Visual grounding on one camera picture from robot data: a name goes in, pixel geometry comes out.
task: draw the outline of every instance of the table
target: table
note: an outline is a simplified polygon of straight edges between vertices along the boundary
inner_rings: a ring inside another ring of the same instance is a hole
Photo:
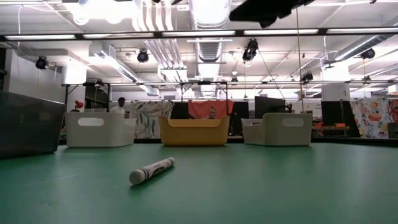
[[[133,186],[129,173],[171,170]],[[60,149],[0,161],[1,223],[398,223],[398,150],[309,147]]]

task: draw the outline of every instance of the green tabletop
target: green tabletop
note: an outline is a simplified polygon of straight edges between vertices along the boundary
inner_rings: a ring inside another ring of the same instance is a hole
[[[168,157],[174,168],[131,186],[132,170]],[[0,223],[398,223],[398,150],[60,149],[0,161]]]

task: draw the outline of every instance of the white marker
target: white marker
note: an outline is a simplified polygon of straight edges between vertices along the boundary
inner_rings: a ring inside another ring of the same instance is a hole
[[[151,177],[159,174],[168,168],[174,166],[174,158],[164,159],[141,169],[132,171],[130,173],[130,182],[134,185],[141,184],[142,182],[150,179]]]

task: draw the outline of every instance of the person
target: person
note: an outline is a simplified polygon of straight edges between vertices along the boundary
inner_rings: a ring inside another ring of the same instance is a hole
[[[209,110],[209,116],[207,116],[205,119],[216,119],[216,114],[217,114],[216,108],[212,106]]]
[[[120,97],[118,99],[118,105],[114,106],[111,108],[111,110],[109,111],[110,113],[121,113],[121,114],[125,114],[125,110],[123,109],[123,106],[126,102],[126,99],[124,99],[124,97]]]

